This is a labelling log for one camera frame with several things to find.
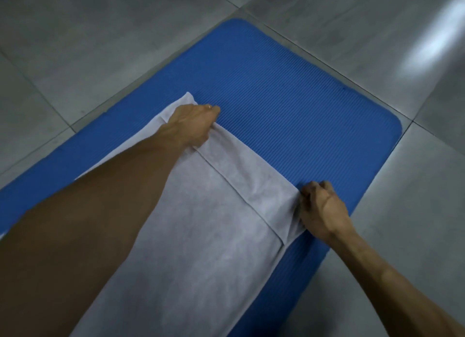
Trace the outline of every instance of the person's left hand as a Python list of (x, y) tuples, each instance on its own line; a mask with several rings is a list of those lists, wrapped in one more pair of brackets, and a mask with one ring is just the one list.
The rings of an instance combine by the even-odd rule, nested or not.
[(220, 108), (209, 104), (184, 104), (176, 108), (166, 123), (175, 132), (182, 146), (201, 146), (208, 140), (208, 131), (216, 121)]

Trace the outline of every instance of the ribbed mat surface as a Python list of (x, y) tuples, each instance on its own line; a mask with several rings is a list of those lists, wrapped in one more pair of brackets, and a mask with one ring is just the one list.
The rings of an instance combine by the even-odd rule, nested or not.
[[(351, 213), (401, 135), (392, 113), (233, 19), (0, 191), (0, 233), (187, 91), (294, 185), (332, 181)], [(326, 252), (301, 235), (230, 335), (275, 334)]]

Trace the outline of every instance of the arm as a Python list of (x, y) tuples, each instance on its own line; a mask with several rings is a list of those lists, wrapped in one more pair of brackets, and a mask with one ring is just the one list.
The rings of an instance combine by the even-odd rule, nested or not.
[(384, 261), (355, 231), (331, 184), (302, 189), (305, 227), (344, 261), (365, 291), (390, 336), (465, 336), (465, 329)]
[(219, 108), (180, 106), (151, 137), (39, 203), (0, 241), (5, 336), (67, 336), (123, 263), (171, 169)]

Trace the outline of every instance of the white cloth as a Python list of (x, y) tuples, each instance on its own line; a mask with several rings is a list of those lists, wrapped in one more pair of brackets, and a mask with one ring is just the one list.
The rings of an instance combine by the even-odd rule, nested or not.
[[(154, 134), (190, 93), (102, 159)], [(215, 124), (186, 150), (155, 210), (72, 336), (221, 336), (256, 298), (303, 227), (297, 189)]]

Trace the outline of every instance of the person's right hand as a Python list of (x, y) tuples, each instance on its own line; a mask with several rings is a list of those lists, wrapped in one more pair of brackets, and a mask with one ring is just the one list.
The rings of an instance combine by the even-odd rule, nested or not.
[(329, 246), (340, 235), (355, 232), (346, 205), (329, 181), (312, 181), (302, 188), (299, 216), (305, 228)]

